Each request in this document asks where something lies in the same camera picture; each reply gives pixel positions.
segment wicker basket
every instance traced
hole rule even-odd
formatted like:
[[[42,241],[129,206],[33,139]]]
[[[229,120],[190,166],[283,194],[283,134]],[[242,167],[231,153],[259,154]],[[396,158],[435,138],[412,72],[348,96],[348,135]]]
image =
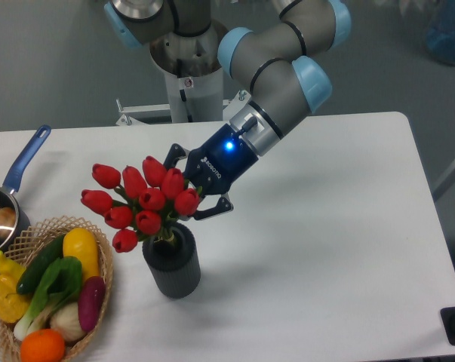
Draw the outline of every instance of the wicker basket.
[[[74,346],[66,348],[65,356],[62,359],[64,361],[73,359],[85,349],[100,327],[105,314],[113,278],[112,251],[108,240],[106,240],[106,236],[95,225],[92,225],[91,222],[86,221],[83,218],[76,219],[74,217],[63,216],[59,219],[46,219],[43,222],[37,223],[35,226],[30,226],[21,233],[20,237],[14,240],[14,243],[5,253],[8,258],[17,261],[24,266],[28,266],[40,249],[53,241],[55,237],[79,227],[89,230],[97,239],[100,275],[105,281],[106,293],[100,311],[100,319],[94,330],[89,332],[89,334],[79,342],[75,343]],[[0,321],[0,360],[4,362],[20,362],[20,342],[14,338],[11,326],[8,326],[2,321]]]

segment gray floor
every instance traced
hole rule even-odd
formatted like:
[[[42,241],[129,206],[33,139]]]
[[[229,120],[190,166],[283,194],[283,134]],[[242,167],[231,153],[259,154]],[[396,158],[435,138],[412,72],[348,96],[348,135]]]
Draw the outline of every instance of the gray floor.
[[[122,47],[103,16],[104,2],[0,1],[0,131],[43,123],[113,127],[117,97],[124,106],[167,102],[147,49]],[[267,1],[230,2],[213,1],[214,17],[229,29],[261,31],[278,21]],[[402,18],[396,6],[345,3],[351,38],[316,57],[334,86],[318,114],[403,112],[432,185],[455,158],[455,67],[425,52],[425,14]],[[226,98],[237,90],[226,78]],[[436,207],[455,261],[455,185]]]

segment black vase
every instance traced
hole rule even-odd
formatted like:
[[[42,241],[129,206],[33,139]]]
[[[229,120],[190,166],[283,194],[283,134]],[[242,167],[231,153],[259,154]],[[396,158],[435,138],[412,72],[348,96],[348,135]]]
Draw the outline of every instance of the black vase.
[[[193,233],[178,222],[171,226],[177,239],[173,249],[166,241],[143,242],[143,257],[160,291],[170,298],[188,296],[200,281],[197,247]]]

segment purple radish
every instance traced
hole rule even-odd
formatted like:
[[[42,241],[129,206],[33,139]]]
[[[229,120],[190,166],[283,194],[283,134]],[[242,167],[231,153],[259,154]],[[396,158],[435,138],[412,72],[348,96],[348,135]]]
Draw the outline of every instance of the purple radish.
[[[102,277],[89,277],[83,284],[78,298],[78,319],[85,332],[92,331],[97,325],[105,292],[106,286]]]

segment pot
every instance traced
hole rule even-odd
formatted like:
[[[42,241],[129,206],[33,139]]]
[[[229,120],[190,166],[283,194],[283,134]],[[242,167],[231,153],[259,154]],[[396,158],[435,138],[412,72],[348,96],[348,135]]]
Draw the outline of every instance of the pot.
[[[0,187],[0,250],[6,251],[14,239],[31,225],[13,194],[19,191],[26,166],[48,138],[51,128],[41,126],[32,136],[6,175]]]

